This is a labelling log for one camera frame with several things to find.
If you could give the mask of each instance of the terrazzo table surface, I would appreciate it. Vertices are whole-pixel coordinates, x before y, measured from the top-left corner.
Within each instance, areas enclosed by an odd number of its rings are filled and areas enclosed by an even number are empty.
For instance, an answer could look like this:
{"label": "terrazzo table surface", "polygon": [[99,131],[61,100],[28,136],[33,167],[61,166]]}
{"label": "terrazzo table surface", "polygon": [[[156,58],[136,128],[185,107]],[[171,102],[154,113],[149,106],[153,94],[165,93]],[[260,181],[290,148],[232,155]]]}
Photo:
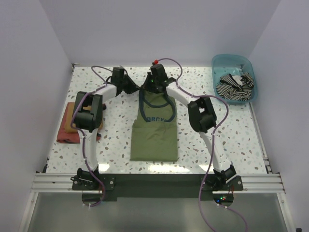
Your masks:
{"label": "terrazzo table surface", "polygon": [[[129,76],[137,85],[142,85],[149,67],[125,67]],[[168,76],[177,77],[179,68],[165,67]],[[110,72],[96,69],[103,77]],[[180,84],[195,94],[214,94],[211,68],[183,68]],[[92,91],[102,85],[102,81],[91,71],[90,67],[76,67],[67,93],[65,106],[74,102],[78,91]],[[217,122],[225,115],[225,106],[212,99],[217,114]],[[114,174],[203,174],[205,173],[210,154],[189,124],[187,108],[177,103],[177,162],[141,162],[130,161],[132,125],[138,113],[138,92],[127,95],[121,93],[108,100],[107,109],[103,112],[104,127],[99,132],[102,138],[97,141],[97,159],[100,173]],[[229,116],[218,129],[227,156],[234,163],[239,174],[265,174],[266,169],[262,151],[255,132],[253,119],[248,104],[229,106]],[[78,144],[60,144],[56,135],[49,153],[47,173],[75,173],[83,163]]]}

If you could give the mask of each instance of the purple cable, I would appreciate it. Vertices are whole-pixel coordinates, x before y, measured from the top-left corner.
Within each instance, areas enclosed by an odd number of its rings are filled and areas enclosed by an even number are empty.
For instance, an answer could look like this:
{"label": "purple cable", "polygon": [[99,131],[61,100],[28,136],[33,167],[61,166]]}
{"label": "purple cable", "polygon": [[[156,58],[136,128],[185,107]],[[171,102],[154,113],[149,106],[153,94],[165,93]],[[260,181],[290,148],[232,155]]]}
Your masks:
{"label": "purple cable", "polygon": [[103,196],[102,196],[102,198],[101,198],[98,202],[91,204],[90,207],[97,206],[98,204],[100,204],[100,203],[103,201],[103,199],[105,198],[105,186],[104,186],[103,182],[100,181],[100,179],[98,179],[98,178],[94,175],[94,173],[92,172],[92,170],[91,170],[91,168],[90,168],[90,166],[89,166],[89,164],[88,164],[88,161],[87,161],[87,158],[86,158],[86,154],[85,154],[85,141],[86,141],[85,133],[83,132],[82,129],[75,127],[73,124],[74,124],[74,120],[75,120],[75,118],[76,118],[77,112],[81,109],[81,107],[82,107],[82,105],[83,105],[83,102],[85,101],[86,97],[87,97],[88,95],[90,95],[90,94],[96,93],[97,91],[99,91],[99,90],[101,90],[101,89],[103,89],[103,88],[105,88],[105,87],[107,86],[107,83],[106,83],[105,79],[104,79],[103,77],[101,77],[101,76],[94,70],[94,68],[103,68],[103,69],[106,69],[106,70],[108,70],[108,71],[111,71],[111,70],[109,70],[109,69],[107,69],[107,68],[104,68],[104,67],[101,67],[101,66],[92,66],[92,67],[91,67],[91,70],[92,70],[100,79],[102,79],[102,80],[104,81],[104,85],[101,86],[101,87],[99,87],[99,88],[97,88],[96,90],[94,90],[94,91],[92,91],[92,92],[86,93],[86,94],[83,96],[83,98],[82,98],[81,101],[79,102],[79,104],[78,104],[78,106],[77,106],[77,108],[76,108],[76,110],[75,110],[75,112],[74,112],[74,114],[73,114],[72,121],[71,121],[71,124],[70,124],[72,128],[74,128],[74,129],[76,129],[76,130],[79,130],[79,131],[82,133],[82,135],[83,135],[82,154],[83,154],[83,158],[84,158],[84,160],[85,160],[86,167],[87,167],[89,173],[92,175],[92,177],[93,177],[96,181],[98,181],[99,184],[102,186],[102,191],[103,191]]}
{"label": "purple cable", "polygon": [[[195,98],[201,98],[201,97],[216,98],[216,99],[220,100],[221,102],[223,102],[223,104],[224,104],[225,107],[226,107],[226,114],[225,114],[224,118],[217,124],[217,126],[216,126],[216,127],[213,129],[213,131],[212,131],[211,159],[210,159],[210,162],[209,162],[209,165],[208,165],[208,169],[207,169],[207,171],[206,171],[206,173],[205,173],[205,175],[204,175],[204,177],[203,177],[203,180],[202,180],[202,182],[201,182],[201,186],[200,186],[199,192],[198,192],[198,207],[199,207],[199,211],[200,211],[200,213],[201,213],[201,216],[202,216],[203,220],[205,221],[205,223],[208,225],[208,227],[211,228],[211,229],[215,232],[216,229],[215,229],[214,227],[212,227],[212,226],[209,224],[209,222],[207,221],[207,219],[206,219],[206,217],[205,217],[205,215],[204,215],[204,213],[203,213],[202,206],[201,206],[201,194],[202,194],[203,183],[204,183],[205,180],[206,180],[206,177],[207,177],[208,172],[209,172],[209,170],[210,170],[210,168],[211,168],[211,163],[212,163],[212,159],[213,159],[213,153],[214,153],[214,140],[215,140],[215,135],[214,135],[214,133],[215,133],[216,130],[219,128],[219,126],[221,126],[221,124],[226,120],[226,118],[227,118],[227,116],[228,116],[228,112],[229,112],[229,111],[228,111],[228,105],[227,105],[227,103],[226,103],[225,101],[223,101],[221,98],[219,98],[219,97],[217,97],[217,96],[208,95],[208,94],[205,94],[205,95],[193,95],[193,94],[189,93],[188,91],[186,91],[185,89],[183,89],[183,88],[178,84],[178,81],[179,81],[180,77],[181,77],[182,74],[183,74],[183,68],[182,68],[182,66],[180,65],[180,63],[178,63],[177,61],[175,61],[174,59],[171,59],[171,58],[162,58],[162,59],[159,59],[158,61],[162,61],[162,60],[171,60],[171,61],[175,62],[176,64],[178,64],[178,66],[179,66],[179,68],[180,68],[180,74],[179,74],[178,78],[176,79],[176,86],[177,86],[177,88],[179,88],[182,92],[188,94],[189,96],[195,97]],[[237,212],[235,209],[231,209],[231,208],[229,208],[229,207],[228,207],[227,209],[230,210],[230,211],[232,211],[232,212],[234,212],[234,213],[236,213],[237,215],[239,215],[239,216],[242,218],[242,220],[244,221],[245,226],[246,226],[245,231],[248,232],[248,231],[249,231],[249,226],[248,226],[248,222],[246,221],[245,217],[244,217],[242,214],[240,214],[239,212]]]}

